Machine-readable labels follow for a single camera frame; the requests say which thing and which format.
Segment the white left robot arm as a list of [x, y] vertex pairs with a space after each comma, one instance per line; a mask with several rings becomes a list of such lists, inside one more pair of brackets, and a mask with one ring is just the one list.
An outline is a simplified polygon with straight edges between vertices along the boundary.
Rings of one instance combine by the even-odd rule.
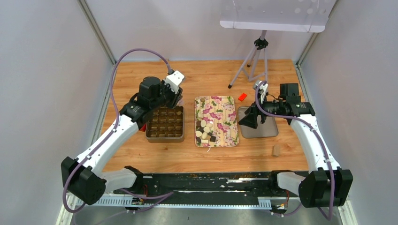
[[175, 108], [182, 99], [180, 72], [166, 76], [145, 77], [138, 93], [126, 103], [105, 133], [76, 158], [66, 157], [61, 163], [63, 186], [87, 205], [96, 203], [104, 193], [127, 188], [137, 194], [144, 181], [138, 171], [127, 166], [119, 171], [103, 172], [103, 168], [119, 148], [135, 135], [161, 107]]

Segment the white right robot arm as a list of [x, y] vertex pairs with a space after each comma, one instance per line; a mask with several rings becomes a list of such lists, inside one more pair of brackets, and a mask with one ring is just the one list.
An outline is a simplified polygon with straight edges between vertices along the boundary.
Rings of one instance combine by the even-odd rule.
[[269, 192], [278, 196], [287, 190], [297, 195], [306, 208], [343, 206], [353, 175], [332, 156], [318, 129], [312, 105], [301, 100], [298, 84], [281, 84], [280, 95], [273, 101], [267, 100], [266, 81], [258, 80], [253, 88], [255, 101], [239, 119], [239, 125], [259, 131], [268, 118], [285, 119], [299, 139], [309, 169], [306, 177], [288, 170], [272, 171]]

